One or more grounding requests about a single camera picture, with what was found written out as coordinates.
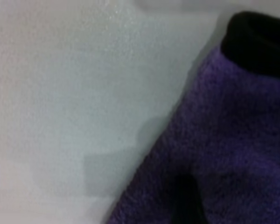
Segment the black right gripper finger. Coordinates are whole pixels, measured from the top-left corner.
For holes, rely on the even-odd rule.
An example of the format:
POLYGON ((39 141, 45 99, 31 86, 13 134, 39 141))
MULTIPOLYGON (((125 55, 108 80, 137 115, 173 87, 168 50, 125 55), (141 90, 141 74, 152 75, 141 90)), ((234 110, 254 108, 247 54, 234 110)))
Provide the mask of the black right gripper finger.
POLYGON ((202 224, 203 210, 197 183, 192 176, 175 179, 172 224, 202 224))

